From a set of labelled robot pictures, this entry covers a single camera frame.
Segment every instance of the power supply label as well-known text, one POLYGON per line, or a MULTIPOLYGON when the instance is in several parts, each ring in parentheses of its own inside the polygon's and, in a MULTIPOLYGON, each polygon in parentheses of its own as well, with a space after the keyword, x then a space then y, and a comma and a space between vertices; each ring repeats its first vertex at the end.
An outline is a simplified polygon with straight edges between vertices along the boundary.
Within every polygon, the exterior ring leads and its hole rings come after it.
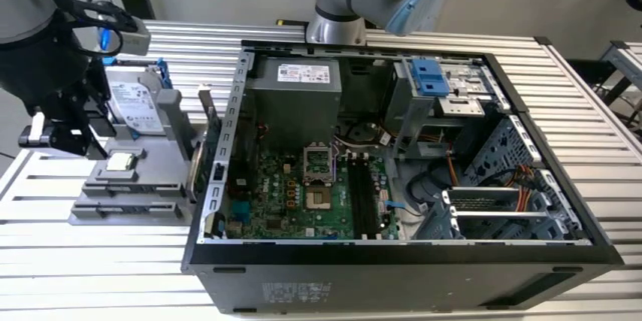
POLYGON ((263 283, 265 300, 271 304, 291 304, 294 302, 327 302, 331 282, 310 283, 263 283))
POLYGON ((279 82, 330 83, 330 67, 327 65, 279 65, 279 82))

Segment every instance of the slotted metal table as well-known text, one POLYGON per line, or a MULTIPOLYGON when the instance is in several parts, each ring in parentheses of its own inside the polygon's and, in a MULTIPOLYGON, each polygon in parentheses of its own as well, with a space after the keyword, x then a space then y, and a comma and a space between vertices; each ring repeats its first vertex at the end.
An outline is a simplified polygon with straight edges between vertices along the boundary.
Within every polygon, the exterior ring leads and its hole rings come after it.
MULTIPOLYGON (((241 40, 302 42, 303 28, 147 22, 194 122, 197 87, 225 112, 241 40)), ((375 47, 490 52, 516 85, 626 266, 526 311, 257 315, 257 319, 642 319, 642 146, 556 48, 534 38, 370 31, 375 47)), ((70 226, 94 162, 23 151, 0 180, 0 319, 235 319, 181 274, 189 227, 70 226)))

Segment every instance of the black metal rod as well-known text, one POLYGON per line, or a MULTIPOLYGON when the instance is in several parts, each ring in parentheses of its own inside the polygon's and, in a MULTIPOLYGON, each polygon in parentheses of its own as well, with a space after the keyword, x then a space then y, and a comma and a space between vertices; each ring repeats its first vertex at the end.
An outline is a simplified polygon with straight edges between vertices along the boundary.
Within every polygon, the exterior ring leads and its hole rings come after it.
POLYGON ((612 103, 620 98, 624 91, 629 88, 630 85, 632 85, 632 81, 626 77, 622 77, 618 84, 612 88, 609 93, 604 96, 602 98, 604 103, 606 105, 612 105, 612 103))

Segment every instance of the ram slot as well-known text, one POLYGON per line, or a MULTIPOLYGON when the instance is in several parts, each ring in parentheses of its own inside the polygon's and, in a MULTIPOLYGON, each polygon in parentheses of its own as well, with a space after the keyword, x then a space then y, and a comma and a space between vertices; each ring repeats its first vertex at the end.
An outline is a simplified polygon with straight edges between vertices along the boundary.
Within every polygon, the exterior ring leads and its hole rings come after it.
POLYGON ((354 237, 375 239, 378 233, 374 183, 365 159, 349 160, 350 201, 353 203, 354 237))

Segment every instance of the motherboard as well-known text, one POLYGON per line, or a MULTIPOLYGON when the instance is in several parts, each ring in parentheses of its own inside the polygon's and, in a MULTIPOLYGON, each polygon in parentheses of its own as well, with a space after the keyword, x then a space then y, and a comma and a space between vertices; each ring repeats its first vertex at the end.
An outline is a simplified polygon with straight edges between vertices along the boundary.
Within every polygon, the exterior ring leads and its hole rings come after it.
POLYGON ((327 150, 261 153, 257 189, 250 197, 233 201, 229 237, 398 239, 394 209, 386 206, 390 185, 383 159, 355 153, 351 159, 327 150), (326 173, 330 178, 306 176, 326 173))

